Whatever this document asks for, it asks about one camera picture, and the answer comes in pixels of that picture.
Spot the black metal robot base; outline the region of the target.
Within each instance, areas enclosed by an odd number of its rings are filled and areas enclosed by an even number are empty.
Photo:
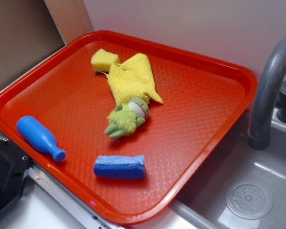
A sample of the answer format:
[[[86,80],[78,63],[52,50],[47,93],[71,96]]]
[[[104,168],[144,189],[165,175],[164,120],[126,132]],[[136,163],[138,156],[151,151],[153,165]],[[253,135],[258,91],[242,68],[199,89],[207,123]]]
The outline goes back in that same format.
[[[8,138],[0,140],[0,215],[21,199],[31,159]]]

